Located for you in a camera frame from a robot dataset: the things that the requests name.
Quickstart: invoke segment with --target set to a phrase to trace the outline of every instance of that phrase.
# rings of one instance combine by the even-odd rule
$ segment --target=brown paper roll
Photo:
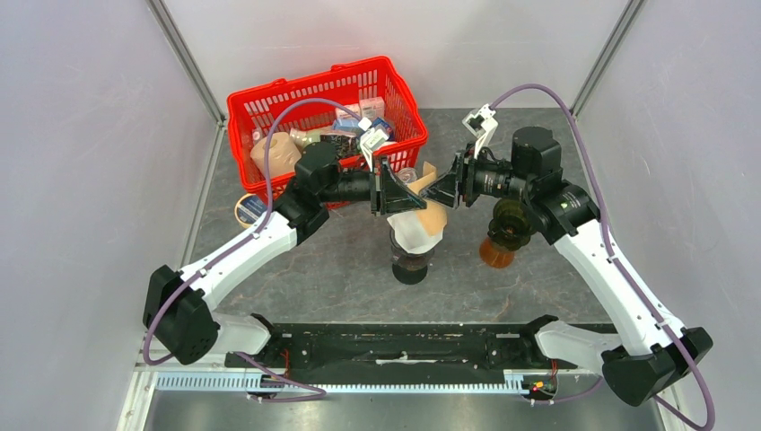
[[[267,138],[260,140],[251,148],[251,159],[257,165],[259,170],[264,174],[264,145]],[[302,154],[299,148],[293,143],[293,139],[286,132],[277,132],[272,135],[272,142],[269,147],[269,176],[279,177],[286,173],[292,173],[293,167]]]

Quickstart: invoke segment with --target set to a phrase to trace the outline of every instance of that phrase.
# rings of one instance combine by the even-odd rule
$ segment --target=gray floor
[[[429,139],[418,167],[440,169],[471,138],[460,124],[468,110],[421,110]],[[559,110],[508,109],[497,114],[492,141],[497,156],[509,156],[512,132],[525,126],[550,128],[563,146],[565,177],[585,185],[570,129]],[[193,259],[200,259],[241,231],[232,208],[244,191],[227,141],[214,171]],[[541,236],[519,251],[506,269],[478,257],[495,200],[482,197],[449,212],[444,239],[435,249],[428,277],[416,286],[397,282],[390,271],[389,226],[369,204],[332,211],[330,220],[298,248],[265,265],[238,286],[219,312],[258,312],[271,321],[530,321],[554,314],[569,322],[607,322],[598,301],[571,265]]]
[[[595,378],[562,376],[559,396],[589,388]],[[145,427],[161,431],[557,430],[661,431],[653,401],[625,405],[607,386],[573,402],[532,408],[516,395],[329,394],[326,400],[258,404],[236,392],[158,391]]]

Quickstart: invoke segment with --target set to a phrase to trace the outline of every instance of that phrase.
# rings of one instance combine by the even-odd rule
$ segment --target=robotic arm
[[[369,171],[344,172],[331,144],[310,145],[261,233],[254,232],[254,224],[180,271],[163,266],[153,272],[144,309],[145,326],[151,325],[160,307],[183,282],[195,277],[190,289],[169,307],[155,336],[183,365],[209,352],[257,354],[269,340],[267,321],[257,315],[238,317],[213,311],[243,279],[315,233],[328,220],[325,203],[370,201],[374,214],[394,214],[425,208],[424,198],[456,208],[460,202],[470,207],[480,195],[488,195],[512,208],[504,216],[495,214],[490,236],[509,242],[517,250],[533,233],[541,233],[579,271],[617,329],[617,334],[598,334],[543,316],[527,324],[521,333],[529,339],[533,359],[561,359],[602,375],[621,400],[634,406],[687,375],[686,361],[676,346],[601,247],[599,209],[586,191],[563,180],[560,145],[552,132],[543,128],[518,130],[512,138],[511,160],[499,160],[487,148],[496,128],[493,114],[484,107],[465,118],[463,122],[477,141],[457,152],[449,171],[420,197],[396,177],[385,157],[371,158],[373,169]],[[686,329],[646,287],[615,241],[613,245],[618,260],[657,304],[669,326],[681,330],[680,339],[690,356],[700,361],[713,346],[707,332],[703,328]]]

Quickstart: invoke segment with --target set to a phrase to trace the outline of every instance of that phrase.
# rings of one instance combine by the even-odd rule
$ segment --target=red basket
[[[417,153],[428,139],[428,131],[417,112],[417,103],[391,60],[373,57],[345,65],[335,65],[328,72],[306,76],[292,81],[281,78],[271,84],[235,92],[227,98],[230,110],[228,133],[232,155],[238,162],[241,184],[248,193],[257,194],[267,202],[267,185],[264,175],[251,160],[253,132],[259,126],[263,133],[288,106],[310,97],[323,97],[343,105],[358,103],[360,99],[380,96],[386,102],[384,118],[394,125],[397,143],[384,146],[376,154],[388,154],[394,171],[415,166]],[[336,119],[334,107],[324,103],[310,103],[296,108],[278,125],[278,132],[291,128],[309,130],[329,126]],[[358,168],[361,156],[341,160],[344,168]],[[272,179],[273,199],[285,189],[292,173]]]

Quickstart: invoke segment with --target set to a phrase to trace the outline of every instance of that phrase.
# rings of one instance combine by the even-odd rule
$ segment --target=white wall
[[[277,78],[386,55],[423,108],[539,82],[569,103],[626,0],[164,0],[220,106]],[[553,106],[524,92],[504,106]]]
[[[0,429],[115,428],[213,136],[144,2],[0,5]]]
[[[722,430],[757,429],[759,22],[757,0],[648,2],[581,117],[623,250],[713,337]],[[704,418],[699,395],[689,408]]]

